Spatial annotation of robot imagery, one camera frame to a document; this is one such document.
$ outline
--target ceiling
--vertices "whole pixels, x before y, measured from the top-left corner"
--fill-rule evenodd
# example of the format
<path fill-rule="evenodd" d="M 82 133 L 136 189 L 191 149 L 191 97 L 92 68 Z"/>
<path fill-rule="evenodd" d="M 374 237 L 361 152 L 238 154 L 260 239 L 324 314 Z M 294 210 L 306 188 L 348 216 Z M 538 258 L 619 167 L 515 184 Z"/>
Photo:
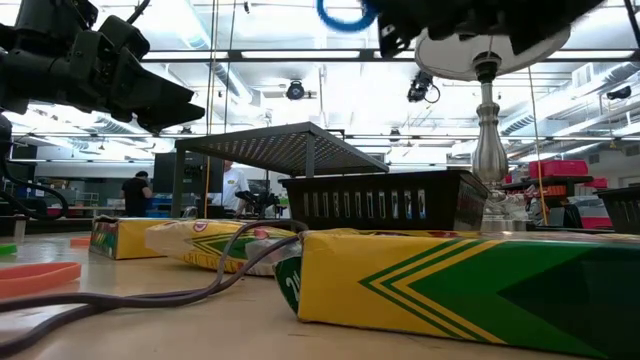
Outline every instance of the ceiling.
<path fill-rule="evenodd" d="M 448 147 L 454 154 L 468 154 L 471 148 L 455 136 L 478 134 L 475 109 L 480 102 L 479 86 L 453 80 L 435 79 L 440 90 L 439 100 L 409 103 L 406 95 L 418 66 L 411 62 L 337 62 L 331 58 L 331 52 L 322 52 L 327 61 L 310 62 L 306 60 L 279 61 L 283 54 L 292 50 L 305 49 L 375 49 L 378 46 L 377 27 L 357 34 L 343 34 L 328 30 L 319 20 L 313 0 L 274 0 L 252 1 L 249 12 L 245 11 L 243 1 L 219 0 L 215 5 L 204 0 L 152 0 L 149 8 L 136 22 L 142 33 L 151 43 L 154 63 L 144 66 L 154 73 L 171 81 L 191 88 L 196 96 L 193 102 L 213 108 L 211 124 L 202 119 L 186 124 L 196 134 L 221 133 L 248 128 L 281 125 L 302 121 L 313 121 L 331 129 L 345 129 L 349 134 L 389 134 L 391 128 L 399 128 L 403 134 L 451 135 L 450 141 L 438 143 L 425 139 L 423 146 L 401 142 L 401 145 L 413 146 L 416 152 L 428 152 L 431 147 Z M 329 14 L 344 19 L 354 19 L 360 13 L 356 0 L 325 1 Z M 94 0 L 99 7 L 98 24 L 109 15 L 127 18 L 137 0 Z M 17 15 L 19 1 L 5 0 L 0 3 L 0 22 L 13 24 Z M 635 49 L 622 0 L 607 1 L 606 4 L 585 16 L 572 29 L 572 34 L 564 46 L 567 49 L 589 50 L 580 56 L 598 57 L 603 50 Z M 215 66 L 207 62 L 162 62 L 162 56 L 169 52 L 215 49 L 223 56 L 229 50 L 250 52 L 251 50 L 272 50 L 270 62 L 220 62 Z M 602 107 L 598 93 L 577 94 L 576 70 L 588 71 L 594 76 L 605 76 L 606 71 L 619 64 L 596 64 L 598 69 L 585 68 L 587 63 L 567 62 L 538 63 L 531 67 L 531 78 L 527 70 L 504 75 L 494 83 L 494 95 L 501 107 L 500 117 L 503 125 L 518 122 L 519 116 L 531 108 L 532 96 L 536 101 L 547 101 L 553 106 L 545 106 L 538 116 L 540 134 L 553 136 L 562 129 L 585 122 L 635 102 L 635 95 L 624 101 L 606 102 Z M 216 77 L 209 88 L 209 74 L 216 68 L 228 74 L 226 78 Z M 622 86 L 634 85 L 638 75 L 632 73 L 624 82 L 610 84 Z M 231 87 L 238 91 L 227 91 L 226 79 Z M 292 80 L 300 80 L 309 93 L 303 100 L 290 101 L 284 92 Z M 429 99 L 436 100 L 438 94 L 432 91 Z M 143 134 L 135 125 L 121 124 L 105 114 L 83 114 L 72 108 L 62 106 L 32 105 L 25 116 L 10 114 L 15 132 L 33 132 L 41 134 L 39 138 L 25 137 L 33 144 L 74 147 L 85 151 L 87 156 L 100 158 L 150 158 L 156 151 L 168 151 L 172 148 L 171 139 L 143 138 L 128 139 L 128 134 Z M 575 132 L 563 133 L 563 136 L 603 135 L 607 131 L 632 135 L 635 132 L 627 128 L 635 123 L 635 112 L 625 112 L 620 116 L 597 121 Z M 531 136 L 533 123 L 526 123 L 510 135 Z M 167 134 L 178 134 L 182 126 L 166 130 Z M 74 133 L 78 137 L 56 136 L 56 132 Z M 93 143 L 85 146 L 86 137 L 81 135 L 96 133 L 120 134 L 121 138 L 104 136 L 93 138 Z M 378 145 L 388 147 L 388 140 L 352 140 L 365 151 L 374 151 Z M 119 150 L 101 150 L 114 148 Z M 122 146 L 132 151 L 122 151 Z M 523 147 L 518 142 L 509 142 L 512 147 Z M 567 145 L 568 148 L 578 144 Z M 524 156 L 530 151 L 519 152 Z"/>

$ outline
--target vertical pole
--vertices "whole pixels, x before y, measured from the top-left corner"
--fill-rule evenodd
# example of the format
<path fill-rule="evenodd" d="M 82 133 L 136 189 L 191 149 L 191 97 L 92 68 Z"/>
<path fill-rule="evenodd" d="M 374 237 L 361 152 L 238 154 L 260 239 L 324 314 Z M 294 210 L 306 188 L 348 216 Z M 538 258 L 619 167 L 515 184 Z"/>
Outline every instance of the vertical pole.
<path fill-rule="evenodd" d="M 316 137 L 312 133 L 307 133 L 307 159 L 305 162 L 304 175 L 307 178 L 315 176 L 316 167 Z"/>
<path fill-rule="evenodd" d="M 182 210 L 182 190 L 184 188 L 184 148 L 176 148 L 176 165 L 173 169 L 173 196 L 171 199 L 171 217 L 179 218 Z"/>

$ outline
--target table surface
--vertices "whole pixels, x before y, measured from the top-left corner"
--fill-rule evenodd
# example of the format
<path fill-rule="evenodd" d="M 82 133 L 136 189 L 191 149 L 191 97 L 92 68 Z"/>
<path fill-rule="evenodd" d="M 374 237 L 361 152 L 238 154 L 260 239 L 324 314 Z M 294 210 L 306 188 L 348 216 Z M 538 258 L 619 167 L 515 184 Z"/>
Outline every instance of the table surface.
<path fill-rule="evenodd" d="M 112 261 L 69 239 L 87 233 L 27 236 L 17 256 L 0 267 L 77 261 L 79 281 L 54 292 L 133 295 L 202 287 L 215 273 L 166 258 Z M 0 314 L 0 341 L 23 333 L 67 307 Z M 272 279 L 247 277 L 208 301 L 179 309 L 119 310 L 80 320 L 12 359 L 169 360 L 184 358 L 576 360 L 578 358 L 383 331 L 303 324 Z"/>

